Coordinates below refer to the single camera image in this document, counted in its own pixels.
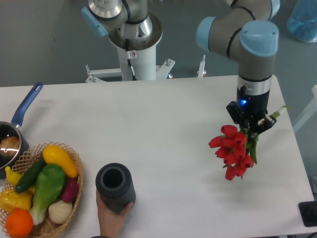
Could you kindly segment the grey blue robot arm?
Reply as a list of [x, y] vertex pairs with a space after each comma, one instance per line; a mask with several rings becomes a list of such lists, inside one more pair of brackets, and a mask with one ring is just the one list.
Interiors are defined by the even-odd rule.
[[[207, 17], [196, 31], [197, 44], [238, 63], [236, 101], [227, 111], [242, 129], [260, 134], [276, 120], [267, 114], [279, 31], [271, 22], [277, 0], [230, 0], [231, 12], [222, 19]], [[122, 79], [165, 79], [156, 66], [161, 22], [145, 0], [90, 0], [81, 14], [98, 36], [108, 36], [117, 48]]]

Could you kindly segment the bare human hand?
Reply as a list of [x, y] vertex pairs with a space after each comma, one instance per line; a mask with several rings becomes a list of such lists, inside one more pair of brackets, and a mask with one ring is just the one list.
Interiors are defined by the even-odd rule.
[[96, 191], [96, 204], [98, 210], [100, 237], [117, 238], [134, 203], [128, 203], [121, 212], [115, 213], [106, 206], [100, 193]]

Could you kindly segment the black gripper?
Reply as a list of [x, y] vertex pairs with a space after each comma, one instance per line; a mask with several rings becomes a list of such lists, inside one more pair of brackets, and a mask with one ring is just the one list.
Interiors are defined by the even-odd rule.
[[230, 102], [226, 109], [233, 122], [239, 124], [241, 130], [249, 128], [251, 116], [254, 117], [254, 120], [258, 120], [253, 128], [253, 132], [256, 134], [261, 134], [275, 125], [277, 122], [275, 117], [265, 116], [269, 93], [270, 90], [260, 95], [249, 95], [246, 86], [237, 89], [236, 101]]

